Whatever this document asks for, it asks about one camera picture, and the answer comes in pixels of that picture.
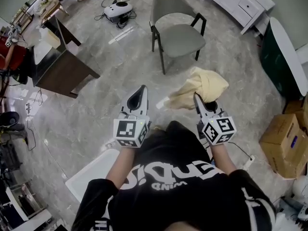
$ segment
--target chair backrest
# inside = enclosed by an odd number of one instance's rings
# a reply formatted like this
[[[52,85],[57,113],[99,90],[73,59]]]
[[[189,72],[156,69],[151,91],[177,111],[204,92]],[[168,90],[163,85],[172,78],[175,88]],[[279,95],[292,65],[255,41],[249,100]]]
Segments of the chair backrest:
[[[161,17],[170,13],[184,13],[196,17],[196,13],[186,0],[153,0],[151,13],[151,22],[153,25]]]

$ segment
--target chair seat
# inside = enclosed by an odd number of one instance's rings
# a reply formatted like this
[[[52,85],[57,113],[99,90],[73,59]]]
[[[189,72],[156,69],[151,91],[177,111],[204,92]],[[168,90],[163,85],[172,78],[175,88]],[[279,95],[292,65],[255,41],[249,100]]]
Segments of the chair seat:
[[[177,24],[160,32],[164,52],[169,57],[193,53],[205,45],[203,36],[192,26]]]

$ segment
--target yellow cloth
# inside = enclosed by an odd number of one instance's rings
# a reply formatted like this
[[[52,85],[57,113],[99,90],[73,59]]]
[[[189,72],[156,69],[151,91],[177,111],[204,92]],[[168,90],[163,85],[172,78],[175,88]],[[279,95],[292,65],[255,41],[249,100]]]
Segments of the yellow cloth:
[[[195,108],[193,94],[198,93],[205,103],[215,101],[229,86],[228,82],[218,73],[203,70],[199,67],[191,69],[190,78],[176,92],[169,95],[169,100],[164,105],[171,109]]]

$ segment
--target white robot vacuum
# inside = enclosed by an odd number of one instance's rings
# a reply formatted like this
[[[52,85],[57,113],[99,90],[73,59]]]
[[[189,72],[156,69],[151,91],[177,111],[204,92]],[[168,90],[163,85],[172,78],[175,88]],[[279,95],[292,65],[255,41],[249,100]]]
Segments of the white robot vacuum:
[[[133,6],[127,2],[117,2],[105,8],[104,14],[111,23],[120,22],[121,18],[129,16]]]

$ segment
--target cabinet drawer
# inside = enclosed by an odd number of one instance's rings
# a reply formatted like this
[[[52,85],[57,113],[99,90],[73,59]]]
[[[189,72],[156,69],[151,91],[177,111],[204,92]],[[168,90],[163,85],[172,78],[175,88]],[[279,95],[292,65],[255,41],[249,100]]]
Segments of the cabinet drawer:
[[[237,6],[232,15],[243,27],[252,19],[240,6]]]
[[[258,12],[258,8],[249,0],[241,0],[239,5],[251,17],[254,17],[255,14]]]

